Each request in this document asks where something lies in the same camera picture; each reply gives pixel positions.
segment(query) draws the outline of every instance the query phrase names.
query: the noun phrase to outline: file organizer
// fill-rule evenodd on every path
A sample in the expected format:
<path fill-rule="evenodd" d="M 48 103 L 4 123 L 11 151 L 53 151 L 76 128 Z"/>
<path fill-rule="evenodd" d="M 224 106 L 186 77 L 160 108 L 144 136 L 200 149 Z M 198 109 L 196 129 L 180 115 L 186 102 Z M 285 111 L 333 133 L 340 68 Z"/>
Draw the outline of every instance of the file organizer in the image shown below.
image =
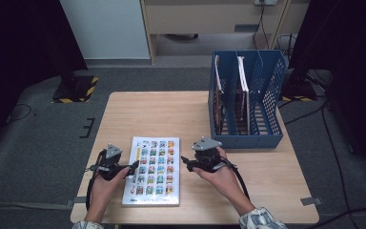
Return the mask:
<path fill-rule="evenodd" d="M 234 103 L 239 77 L 237 57 L 244 56 L 244 72 L 249 88 L 250 130 L 242 135 L 237 129 Z M 283 134 L 276 117 L 276 105 L 287 69 L 281 51 L 219 51 L 213 52 L 209 90 L 209 115 L 212 139 L 222 142 L 226 149 L 275 148 Z M 215 88 L 216 71 L 223 94 L 220 95 L 225 109 L 215 106 L 220 92 Z M 217 129 L 215 113 L 223 113 L 223 127 Z"/>

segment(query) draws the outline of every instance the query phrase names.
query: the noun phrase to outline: hand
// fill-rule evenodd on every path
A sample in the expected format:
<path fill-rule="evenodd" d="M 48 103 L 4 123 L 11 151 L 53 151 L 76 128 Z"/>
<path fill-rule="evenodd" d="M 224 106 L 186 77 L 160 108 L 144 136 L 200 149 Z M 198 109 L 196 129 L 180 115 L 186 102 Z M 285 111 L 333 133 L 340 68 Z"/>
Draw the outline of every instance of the hand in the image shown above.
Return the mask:
<path fill-rule="evenodd" d="M 222 148 L 216 147 L 216 150 L 219 152 L 220 156 L 227 158 L 227 154 Z M 227 198 L 240 216 L 253 211 L 254 206 L 251 201 L 246 198 L 242 189 L 239 187 L 236 175 L 232 169 L 227 166 L 223 166 L 215 173 L 208 173 L 195 167 L 193 170 L 201 178 L 209 181 L 218 193 Z"/>
<path fill-rule="evenodd" d="M 112 193 L 129 170 L 129 167 L 124 168 L 109 181 L 105 180 L 100 175 L 96 177 L 93 187 L 91 188 L 91 206 L 88 214 L 85 216 L 85 221 L 93 221 L 97 223 L 102 221 L 107 205 L 112 197 Z"/>

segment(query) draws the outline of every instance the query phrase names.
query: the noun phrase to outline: wooden table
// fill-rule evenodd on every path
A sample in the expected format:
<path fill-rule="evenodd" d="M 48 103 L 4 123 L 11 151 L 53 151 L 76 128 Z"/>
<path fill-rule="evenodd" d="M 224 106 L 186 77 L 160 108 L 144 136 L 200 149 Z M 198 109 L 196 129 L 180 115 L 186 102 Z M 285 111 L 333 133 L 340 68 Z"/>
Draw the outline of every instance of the wooden table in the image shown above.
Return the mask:
<path fill-rule="evenodd" d="M 132 137 L 178 136 L 180 154 L 193 158 L 193 143 L 210 137 L 208 92 L 120 92 L 109 98 L 87 167 L 100 151 L 112 143 L 124 150 L 120 164 L 130 158 Z M 302 198 L 311 196 L 299 167 L 294 148 L 282 118 L 278 119 L 284 137 L 275 149 L 228 151 L 246 182 L 255 206 L 264 206 L 285 223 L 315 223 L 314 205 L 304 206 Z M 82 178 L 78 196 L 85 197 L 92 172 Z M 190 173 L 180 161 L 179 207 L 123 207 L 124 183 L 114 193 L 103 223 L 115 224 L 237 224 L 238 214 L 207 181 Z M 86 215 L 84 203 L 75 203 L 71 221 Z"/>

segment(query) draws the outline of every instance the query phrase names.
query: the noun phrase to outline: person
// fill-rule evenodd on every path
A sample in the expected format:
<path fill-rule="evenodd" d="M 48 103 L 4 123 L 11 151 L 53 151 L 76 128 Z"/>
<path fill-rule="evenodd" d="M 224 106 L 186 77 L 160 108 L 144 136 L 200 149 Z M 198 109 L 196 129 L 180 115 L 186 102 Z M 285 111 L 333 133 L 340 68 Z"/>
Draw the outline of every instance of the person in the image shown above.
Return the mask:
<path fill-rule="evenodd" d="M 226 152 L 221 147 L 216 147 L 222 158 L 227 158 Z M 215 173 L 208 173 L 200 168 L 193 168 L 201 178 L 207 180 L 212 186 L 225 197 L 239 214 L 239 225 L 242 229 L 285 229 L 287 228 L 280 220 L 275 219 L 264 207 L 256 208 L 245 196 L 240 188 L 234 171 L 226 166 L 219 168 Z M 97 176 L 91 190 L 91 207 L 85 219 L 74 224 L 72 229 L 102 229 L 100 222 L 106 211 L 113 191 L 128 173 L 125 168 L 112 180 L 106 181 Z"/>

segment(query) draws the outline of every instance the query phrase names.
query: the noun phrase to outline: wall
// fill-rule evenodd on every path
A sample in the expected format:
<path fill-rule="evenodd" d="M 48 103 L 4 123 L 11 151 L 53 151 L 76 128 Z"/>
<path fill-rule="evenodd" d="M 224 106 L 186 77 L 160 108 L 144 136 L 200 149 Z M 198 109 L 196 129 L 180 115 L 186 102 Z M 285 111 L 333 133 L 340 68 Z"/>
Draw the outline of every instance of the wall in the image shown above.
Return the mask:
<path fill-rule="evenodd" d="M 150 59 L 139 0 L 60 0 L 85 59 Z"/>

